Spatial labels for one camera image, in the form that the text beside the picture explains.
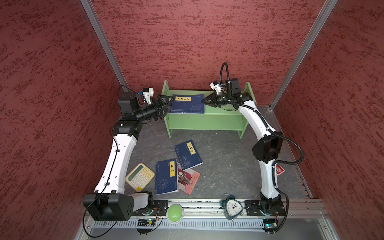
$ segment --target blue book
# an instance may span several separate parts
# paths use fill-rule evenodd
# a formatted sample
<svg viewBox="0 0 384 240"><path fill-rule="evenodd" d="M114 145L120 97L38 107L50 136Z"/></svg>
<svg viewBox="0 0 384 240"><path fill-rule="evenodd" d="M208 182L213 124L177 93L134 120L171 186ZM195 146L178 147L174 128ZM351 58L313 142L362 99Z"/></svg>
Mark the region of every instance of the blue book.
<svg viewBox="0 0 384 240"><path fill-rule="evenodd" d="M172 109L169 113L204 113L204 94L186 96L174 95L175 100L172 102Z"/></svg>
<svg viewBox="0 0 384 240"><path fill-rule="evenodd" d="M183 170L187 170L203 164L199 153L192 140L174 146L177 159Z"/></svg>
<svg viewBox="0 0 384 240"><path fill-rule="evenodd" d="M178 191L176 159L156 162L155 195Z"/></svg>

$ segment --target red card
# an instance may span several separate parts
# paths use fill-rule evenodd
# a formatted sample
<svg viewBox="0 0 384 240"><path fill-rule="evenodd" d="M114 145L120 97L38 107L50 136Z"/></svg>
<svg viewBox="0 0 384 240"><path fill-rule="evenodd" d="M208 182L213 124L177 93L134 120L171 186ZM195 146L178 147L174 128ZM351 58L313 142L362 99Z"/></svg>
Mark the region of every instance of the red card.
<svg viewBox="0 0 384 240"><path fill-rule="evenodd" d="M277 173L277 176L279 176L280 174L282 174L285 170L277 163L276 164L276 173Z"/></svg>

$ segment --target calculator screen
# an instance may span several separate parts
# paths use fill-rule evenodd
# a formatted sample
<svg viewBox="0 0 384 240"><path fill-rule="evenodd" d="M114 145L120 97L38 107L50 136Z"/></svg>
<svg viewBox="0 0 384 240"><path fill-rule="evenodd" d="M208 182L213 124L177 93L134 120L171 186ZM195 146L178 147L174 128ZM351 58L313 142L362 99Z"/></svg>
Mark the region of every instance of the calculator screen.
<svg viewBox="0 0 384 240"><path fill-rule="evenodd" d="M143 168L143 165L140 165L129 177L128 177L128 181L131 181L135 176L136 174L138 174L140 172L140 170Z"/></svg>

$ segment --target yellow title label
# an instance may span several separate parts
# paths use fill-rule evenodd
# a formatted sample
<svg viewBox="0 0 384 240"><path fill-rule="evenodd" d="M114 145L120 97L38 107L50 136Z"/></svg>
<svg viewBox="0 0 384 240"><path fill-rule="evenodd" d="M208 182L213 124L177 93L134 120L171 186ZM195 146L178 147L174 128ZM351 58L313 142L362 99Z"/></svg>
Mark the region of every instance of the yellow title label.
<svg viewBox="0 0 384 240"><path fill-rule="evenodd" d="M188 146L189 151L191 152L191 155L196 153L191 142L187 143L187 146Z"/></svg>
<svg viewBox="0 0 384 240"><path fill-rule="evenodd" d="M191 101L191 97L176 97L175 101Z"/></svg>
<svg viewBox="0 0 384 240"><path fill-rule="evenodd" d="M175 161L169 162L169 176L175 176Z"/></svg>

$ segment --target clock face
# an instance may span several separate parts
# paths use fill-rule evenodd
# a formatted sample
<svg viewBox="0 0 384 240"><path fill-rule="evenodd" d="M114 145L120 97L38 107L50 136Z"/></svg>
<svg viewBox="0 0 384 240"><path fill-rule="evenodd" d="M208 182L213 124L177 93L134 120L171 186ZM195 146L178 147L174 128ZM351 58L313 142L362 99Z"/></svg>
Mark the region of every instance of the clock face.
<svg viewBox="0 0 384 240"><path fill-rule="evenodd" d="M243 210L243 206L237 201L230 199L227 201L227 213L231 217L236 216Z"/></svg>

